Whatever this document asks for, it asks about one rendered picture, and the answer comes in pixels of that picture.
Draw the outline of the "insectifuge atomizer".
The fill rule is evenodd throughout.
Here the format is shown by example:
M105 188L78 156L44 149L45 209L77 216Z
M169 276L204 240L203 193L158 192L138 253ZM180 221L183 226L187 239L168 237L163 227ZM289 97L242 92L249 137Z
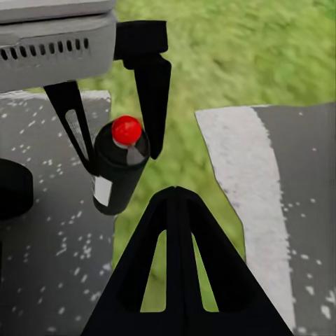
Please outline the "insectifuge atomizer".
M99 176L92 174L93 198L104 215L123 214L151 158L151 143L140 122L123 115L106 125L94 140Z

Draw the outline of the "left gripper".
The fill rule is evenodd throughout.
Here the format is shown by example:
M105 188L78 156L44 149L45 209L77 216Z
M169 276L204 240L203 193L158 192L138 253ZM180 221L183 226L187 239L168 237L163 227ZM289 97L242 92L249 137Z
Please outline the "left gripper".
M143 126L150 142L150 157L154 160L162 151L165 133L172 63L164 59L161 53L166 53L168 49L166 21L117 23L113 61L123 60L124 68L134 70ZM44 88L87 173L99 176L77 80ZM67 112L73 109L79 121L88 159L65 118Z

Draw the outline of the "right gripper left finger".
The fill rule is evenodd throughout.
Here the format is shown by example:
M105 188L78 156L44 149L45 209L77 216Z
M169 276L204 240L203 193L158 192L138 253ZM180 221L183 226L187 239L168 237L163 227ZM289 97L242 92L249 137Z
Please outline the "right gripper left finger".
M176 187L154 194L81 336L186 336ZM159 234L167 230L166 309L140 312Z

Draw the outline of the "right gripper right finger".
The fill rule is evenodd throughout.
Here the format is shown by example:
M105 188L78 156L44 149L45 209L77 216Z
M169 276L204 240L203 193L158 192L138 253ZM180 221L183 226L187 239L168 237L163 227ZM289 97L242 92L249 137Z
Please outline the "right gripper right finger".
M203 199L176 187L186 336L293 336ZM192 233L218 305L202 306Z

